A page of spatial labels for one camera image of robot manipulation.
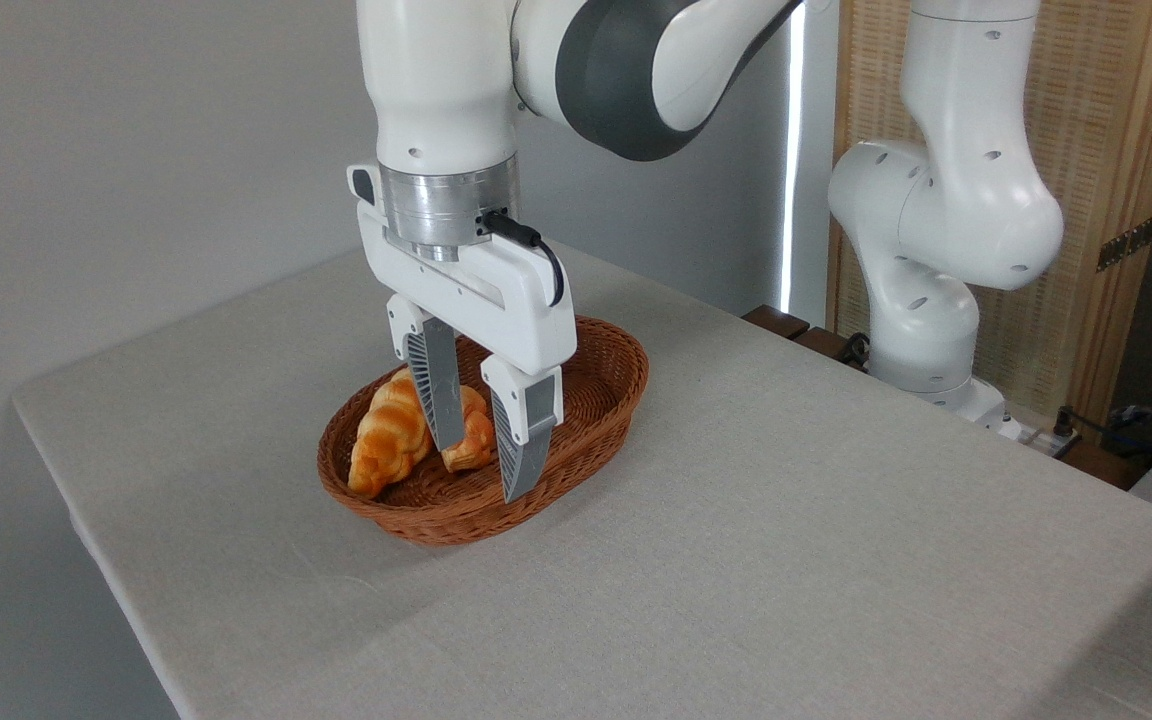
table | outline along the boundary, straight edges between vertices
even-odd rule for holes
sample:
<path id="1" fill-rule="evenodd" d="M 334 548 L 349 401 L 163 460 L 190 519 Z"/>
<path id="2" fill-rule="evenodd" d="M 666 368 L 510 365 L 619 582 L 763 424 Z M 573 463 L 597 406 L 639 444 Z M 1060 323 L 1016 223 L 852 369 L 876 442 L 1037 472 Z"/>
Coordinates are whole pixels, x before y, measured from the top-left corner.
<path id="1" fill-rule="evenodd" d="M 1152 717 L 1152 505 L 561 255 L 652 379 L 607 468 L 471 546 L 317 480 L 393 365 L 361 251 L 18 389 L 182 717 Z"/>

black cable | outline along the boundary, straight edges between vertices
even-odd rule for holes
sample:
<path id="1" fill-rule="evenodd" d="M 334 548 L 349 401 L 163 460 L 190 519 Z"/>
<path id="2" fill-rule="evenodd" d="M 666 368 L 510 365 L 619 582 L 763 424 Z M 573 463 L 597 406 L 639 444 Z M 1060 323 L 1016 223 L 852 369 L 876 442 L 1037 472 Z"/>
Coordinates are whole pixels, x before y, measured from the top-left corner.
<path id="1" fill-rule="evenodd" d="M 545 258 L 550 259 L 550 267 L 554 270 L 554 300 L 550 306 L 555 306 L 563 301 L 563 293 L 567 290 L 563 283 L 563 266 L 559 263 L 558 255 L 550 250 L 548 245 L 545 245 L 545 241 L 536 228 L 517 222 L 508 215 L 508 210 L 493 210 L 492 213 L 485 213 L 482 223 L 485 232 L 499 234 L 500 237 L 515 241 L 518 245 L 539 247 L 540 251 L 545 253 Z"/>
<path id="2" fill-rule="evenodd" d="M 1096 430 L 1096 432 L 1101 433 L 1102 435 L 1105 435 L 1107 438 L 1114 438 L 1114 439 L 1116 439 L 1116 441 L 1120 441 L 1120 442 L 1122 442 L 1124 445 L 1130 445 L 1132 447 L 1139 447 L 1143 450 L 1151 450 L 1152 452 L 1152 442 L 1139 441 L 1139 439 L 1135 439 L 1135 438 L 1126 437 L 1124 434 L 1116 433 L 1116 432 L 1114 432 L 1114 430 L 1104 427 L 1101 424 L 1094 423 L 1093 420 L 1089 420 L 1087 418 L 1084 418 L 1084 416 L 1082 416 L 1082 415 L 1075 414 L 1074 410 L 1069 406 L 1061 407 L 1060 410 L 1061 410 L 1061 414 L 1068 414 L 1070 416 L 1070 418 L 1074 418 L 1074 419 L 1078 420 L 1079 423 L 1083 423 L 1084 425 L 1087 425 L 1089 429 Z"/>
<path id="3" fill-rule="evenodd" d="M 550 258 L 550 266 L 554 270 L 554 301 L 550 303 L 550 306 L 555 306 L 559 302 L 563 301 L 563 291 L 567 290 L 563 287 L 563 266 L 558 263 L 558 255 L 554 255 L 553 250 L 550 250 L 548 245 L 545 245 L 545 241 L 540 236 L 536 236 L 536 245 L 544 251 L 545 256 Z"/>

brown woven basket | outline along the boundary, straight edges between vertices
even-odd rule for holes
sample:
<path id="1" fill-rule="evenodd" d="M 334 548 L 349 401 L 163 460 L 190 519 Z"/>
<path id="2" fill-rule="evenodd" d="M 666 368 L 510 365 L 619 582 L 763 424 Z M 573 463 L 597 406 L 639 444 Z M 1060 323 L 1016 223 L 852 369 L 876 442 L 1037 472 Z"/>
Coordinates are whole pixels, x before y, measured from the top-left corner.
<path id="1" fill-rule="evenodd" d="M 566 419 L 554 429 L 550 460 L 536 487 L 515 502 L 505 502 L 494 454 L 486 468 L 453 475 L 434 452 L 416 465 L 411 477 L 385 488 L 376 500 L 349 492 L 349 452 L 358 420 L 376 389 L 399 367 L 349 397 L 324 430 L 319 441 L 323 486 L 340 505 L 373 520 L 385 532 L 418 544 L 479 541 L 524 523 L 621 450 L 646 388 L 649 357 L 643 346 L 616 325 L 577 316 L 576 342 L 576 355 L 563 364 Z M 456 346 L 461 381 L 492 397 L 479 378 L 479 364 L 488 351 L 467 338 L 457 338 Z"/>

croissant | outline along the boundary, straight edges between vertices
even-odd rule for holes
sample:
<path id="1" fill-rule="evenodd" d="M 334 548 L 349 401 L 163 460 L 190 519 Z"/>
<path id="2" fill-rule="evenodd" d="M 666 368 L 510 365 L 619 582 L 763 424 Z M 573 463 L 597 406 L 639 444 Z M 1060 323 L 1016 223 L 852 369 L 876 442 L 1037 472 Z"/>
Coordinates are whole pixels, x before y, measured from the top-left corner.
<path id="1" fill-rule="evenodd" d="M 410 369 L 403 367 L 371 397 L 349 457 L 349 488 L 367 500 L 411 473 L 434 449 Z"/>
<path id="2" fill-rule="evenodd" d="M 465 418 L 465 439 L 444 450 L 444 468 L 448 473 L 484 468 L 492 461 L 495 448 L 488 402 L 470 386 L 461 386 L 461 415 Z"/>

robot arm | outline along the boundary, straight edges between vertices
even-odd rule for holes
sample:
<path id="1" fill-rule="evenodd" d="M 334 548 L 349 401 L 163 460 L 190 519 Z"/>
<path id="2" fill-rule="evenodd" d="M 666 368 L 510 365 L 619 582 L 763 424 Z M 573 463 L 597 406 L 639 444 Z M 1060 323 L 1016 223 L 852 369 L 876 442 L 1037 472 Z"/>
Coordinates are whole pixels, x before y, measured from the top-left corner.
<path id="1" fill-rule="evenodd" d="M 964 281 L 1028 285 L 1064 232 L 1021 113 L 1038 5 L 914 0 L 901 97 L 927 146 L 862 142 L 829 182 L 869 290 L 870 374 L 990 429 L 1005 406 L 972 378 L 979 311 Z"/>
<path id="2" fill-rule="evenodd" d="M 699 135 L 799 0 L 521 0 L 518 94 L 536 114 L 630 160 Z"/>
<path id="3" fill-rule="evenodd" d="M 540 477 L 576 350 L 562 264 L 517 220 L 515 119 L 634 160 L 681 150 L 799 0 L 357 0 L 376 160 L 349 169 L 394 351 L 435 445 L 460 442 L 454 334 L 482 366 L 507 501 Z"/>

